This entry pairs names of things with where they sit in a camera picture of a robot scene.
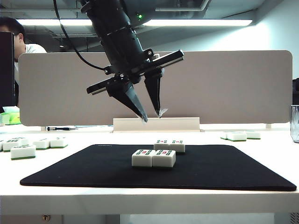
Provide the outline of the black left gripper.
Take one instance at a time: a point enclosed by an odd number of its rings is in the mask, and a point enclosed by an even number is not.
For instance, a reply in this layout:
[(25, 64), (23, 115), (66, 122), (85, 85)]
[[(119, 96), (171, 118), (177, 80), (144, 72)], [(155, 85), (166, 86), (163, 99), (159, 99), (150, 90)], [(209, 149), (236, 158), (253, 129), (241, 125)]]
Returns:
[(144, 76), (155, 113), (159, 118), (162, 117), (167, 111), (160, 105), (160, 81), (164, 75), (164, 68), (182, 61), (184, 53), (177, 50), (162, 57), (154, 57), (152, 49), (142, 49), (136, 32), (129, 27), (104, 35), (100, 43), (110, 62), (103, 71), (114, 76), (88, 87), (87, 93), (95, 95), (107, 91), (110, 97), (147, 122), (147, 114), (133, 87), (133, 84), (140, 82), (141, 76)]

